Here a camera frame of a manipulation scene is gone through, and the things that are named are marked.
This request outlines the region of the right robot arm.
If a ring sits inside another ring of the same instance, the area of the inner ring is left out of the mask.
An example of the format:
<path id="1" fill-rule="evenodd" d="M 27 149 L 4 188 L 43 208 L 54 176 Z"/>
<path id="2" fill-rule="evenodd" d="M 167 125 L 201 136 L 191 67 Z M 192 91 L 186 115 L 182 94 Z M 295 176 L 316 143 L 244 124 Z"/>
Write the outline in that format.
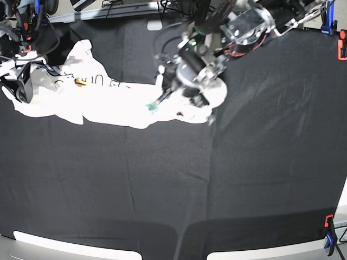
<path id="1" fill-rule="evenodd" d="M 32 66 L 46 65 L 60 44 L 49 21 L 58 7 L 58 1 L 1 1 L 1 86 L 19 102 L 33 98 Z"/>

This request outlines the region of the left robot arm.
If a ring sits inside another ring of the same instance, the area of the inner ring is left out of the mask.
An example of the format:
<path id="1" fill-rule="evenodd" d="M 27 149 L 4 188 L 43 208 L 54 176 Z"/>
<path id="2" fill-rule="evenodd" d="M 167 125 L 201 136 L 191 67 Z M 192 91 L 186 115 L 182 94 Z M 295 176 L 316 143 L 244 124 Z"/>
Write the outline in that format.
<path id="1" fill-rule="evenodd" d="M 155 55 L 156 85 L 163 92 L 147 105 L 149 112 L 168 112 L 183 121 L 214 122 L 214 109 L 228 93 L 220 78 L 228 61 L 333 10 L 333 1 L 249 1 L 246 11 L 235 12 L 235 1 L 223 1 L 209 13 L 209 4 L 198 5 L 176 55 Z"/>

